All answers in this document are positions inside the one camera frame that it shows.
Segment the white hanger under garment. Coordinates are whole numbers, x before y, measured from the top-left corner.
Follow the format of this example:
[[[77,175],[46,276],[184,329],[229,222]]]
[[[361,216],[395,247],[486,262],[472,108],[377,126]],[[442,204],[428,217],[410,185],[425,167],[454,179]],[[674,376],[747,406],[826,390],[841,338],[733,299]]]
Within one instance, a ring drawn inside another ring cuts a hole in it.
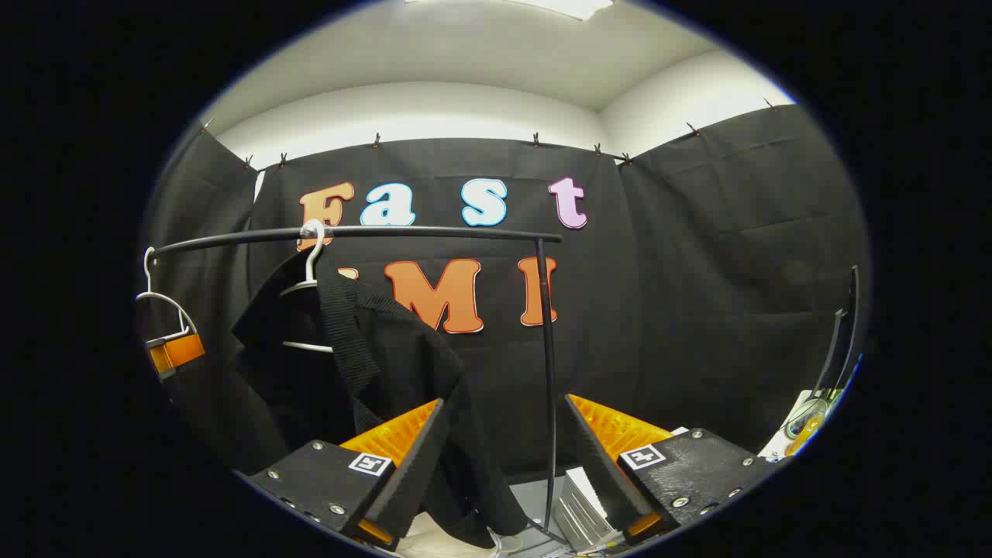
[[[325,246],[326,230],[327,226],[321,219],[308,220],[301,227],[301,239],[304,236],[312,236],[315,243],[313,243],[307,260],[305,261],[304,280],[284,289],[279,295],[281,298],[286,297],[291,293],[318,287],[319,282],[318,279],[315,278],[315,262],[318,261],[320,253],[322,253],[322,248]],[[294,342],[294,340],[284,340],[282,345],[304,350],[305,352],[333,354],[332,346],[309,345],[309,343],[299,343]]]

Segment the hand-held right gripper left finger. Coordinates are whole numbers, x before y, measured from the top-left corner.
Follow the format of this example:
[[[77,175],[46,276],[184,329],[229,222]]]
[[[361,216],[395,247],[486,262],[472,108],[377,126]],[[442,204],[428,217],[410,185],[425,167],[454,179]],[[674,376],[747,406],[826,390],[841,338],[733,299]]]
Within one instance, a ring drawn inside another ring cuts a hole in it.
[[[319,531],[392,551],[406,536],[446,445],[437,398],[341,445],[312,440],[246,484]]]

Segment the ribbed metal case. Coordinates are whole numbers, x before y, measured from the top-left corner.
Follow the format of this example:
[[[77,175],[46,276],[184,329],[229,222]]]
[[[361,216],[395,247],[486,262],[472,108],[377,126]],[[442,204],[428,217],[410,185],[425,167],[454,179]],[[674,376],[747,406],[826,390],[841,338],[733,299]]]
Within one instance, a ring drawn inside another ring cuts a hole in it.
[[[576,554],[595,553],[622,541],[622,533],[606,519],[583,467],[573,467],[556,479],[552,517]]]

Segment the black knit garment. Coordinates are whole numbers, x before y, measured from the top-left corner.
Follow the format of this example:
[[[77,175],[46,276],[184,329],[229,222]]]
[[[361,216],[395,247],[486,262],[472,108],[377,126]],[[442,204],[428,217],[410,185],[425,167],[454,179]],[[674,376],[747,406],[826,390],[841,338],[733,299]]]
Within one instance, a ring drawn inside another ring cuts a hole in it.
[[[307,253],[263,283],[232,328],[239,371],[262,397],[288,448],[341,445],[422,404],[446,402],[449,435],[419,513],[449,536],[483,548],[492,534],[527,529],[485,436],[477,384],[450,344],[377,285],[316,265],[319,288],[281,298],[305,276]],[[333,354],[283,346],[332,346]]]

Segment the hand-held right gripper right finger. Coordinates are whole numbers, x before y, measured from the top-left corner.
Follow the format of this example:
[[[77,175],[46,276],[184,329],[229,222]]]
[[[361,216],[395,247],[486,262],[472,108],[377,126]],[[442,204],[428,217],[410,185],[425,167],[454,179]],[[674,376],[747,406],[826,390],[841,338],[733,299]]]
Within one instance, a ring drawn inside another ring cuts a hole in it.
[[[705,429],[674,434],[567,394],[580,465],[610,526],[644,543],[743,498],[783,466]]]

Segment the black backdrop cloth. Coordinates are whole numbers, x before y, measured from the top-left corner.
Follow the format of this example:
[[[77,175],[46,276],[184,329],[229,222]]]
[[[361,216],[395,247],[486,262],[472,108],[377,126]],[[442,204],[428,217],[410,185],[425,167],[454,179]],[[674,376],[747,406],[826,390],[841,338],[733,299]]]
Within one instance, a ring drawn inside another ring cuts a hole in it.
[[[326,225],[553,233],[546,245],[555,378],[656,426],[702,426],[765,447],[828,353],[851,267],[865,271],[856,190],[798,105],[766,107],[620,163],[514,139],[354,146],[258,173],[192,133],[150,201],[146,244]],[[566,225],[571,200],[584,215]],[[478,238],[327,238],[327,260],[394,292],[480,381],[491,455],[511,483],[546,469],[545,372],[534,243]],[[152,256],[153,288],[201,326],[208,358],[236,353],[248,301],[297,240]]]

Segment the white empty hanger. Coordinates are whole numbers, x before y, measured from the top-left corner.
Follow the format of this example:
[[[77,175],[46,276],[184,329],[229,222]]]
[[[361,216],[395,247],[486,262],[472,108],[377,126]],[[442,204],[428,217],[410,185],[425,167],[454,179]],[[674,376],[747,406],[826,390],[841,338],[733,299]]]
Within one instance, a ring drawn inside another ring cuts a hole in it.
[[[163,295],[162,293],[153,290],[151,257],[154,251],[155,251],[155,247],[149,246],[146,248],[144,252],[142,264],[143,264],[143,272],[145,276],[146,288],[144,291],[140,292],[135,296],[134,301],[152,300],[152,299],[158,301],[165,301],[170,305],[170,307],[176,310],[177,318],[178,318],[178,330],[176,332],[170,333],[170,335],[161,336],[160,338],[156,339],[156,340],[160,340],[163,344],[173,342],[173,340],[178,340],[181,338],[188,338],[189,336],[198,335],[199,334],[198,328],[196,328],[195,323],[192,322],[191,316],[188,314],[188,312],[185,311],[184,308],[181,307],[181,305],[178,304],[177,301],[175,301],[174,299],[171,299],[170,297],[167,297],[166,295]]]

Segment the black metal clothes rack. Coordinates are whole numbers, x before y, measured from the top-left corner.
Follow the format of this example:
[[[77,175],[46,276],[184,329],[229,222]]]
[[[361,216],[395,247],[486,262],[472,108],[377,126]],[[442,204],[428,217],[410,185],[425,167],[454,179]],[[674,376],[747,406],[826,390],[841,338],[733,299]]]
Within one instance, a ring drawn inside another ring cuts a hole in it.
[[[561,236],[549,233],[509,232],[502,229],[471,229],[470,227],[438,226],[327,226],[326,237],[428,237],[428,238],[482,238],[492,240],[532,241],[536,248],[536,265],[539,272],[539,300],[542,305],[543,356],[546,375],[546,427],[548,427],[548,480],[546,481],[545,516],[552,511],[553,488],[556,473],[556,389],[555,389],[555,340],[553,340],[553,319],[550,317],[550,295],[548,266],[546,266],[546,243],[560,243]],[[273,241],[301,239],[301,227],[283,229],[262,229],[258,232],[238,232],[185,240],[183,243],[164,245],[153,252],[151,259],[162,258],[174,252],[207,250],[221,245],[245,243],[272,243]],[[351,536],[361,543],[376,546],[383,550],[396,549],[412,522],[412,516],[419,507],[419,499],[431,472],[426,469],[426,460],[435,460],[449,435],[450,421],[447,408],[439,399],[429,404],[429,413],[421,418],[421,413],[408,411],[389,423],[397,429],[407,424],[412,429],[412,440],[408,443],[403,462],[398,465],[385,456],[371,453],[358,453],[350,466],[359,474],[372,474],[377,485],[367,498],[356,508],[343,508],[330,502],[329,510],[334,515],[345,515],[347,520],[333,531],[341,536]]]

